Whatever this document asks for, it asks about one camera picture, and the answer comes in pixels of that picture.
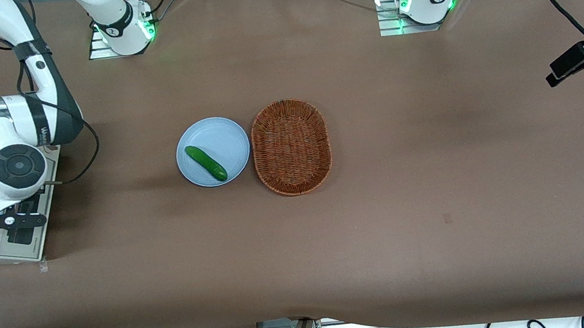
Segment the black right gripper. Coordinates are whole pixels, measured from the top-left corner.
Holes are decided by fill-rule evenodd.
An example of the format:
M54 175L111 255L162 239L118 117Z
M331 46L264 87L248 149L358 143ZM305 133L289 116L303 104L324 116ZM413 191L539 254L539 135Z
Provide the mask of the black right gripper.
M39 203L44 197L44 193L39 193L0 211L0 230L7 230L8 243L32 244L36 229L33 227L44 226L47 223L46 215L39 213Z

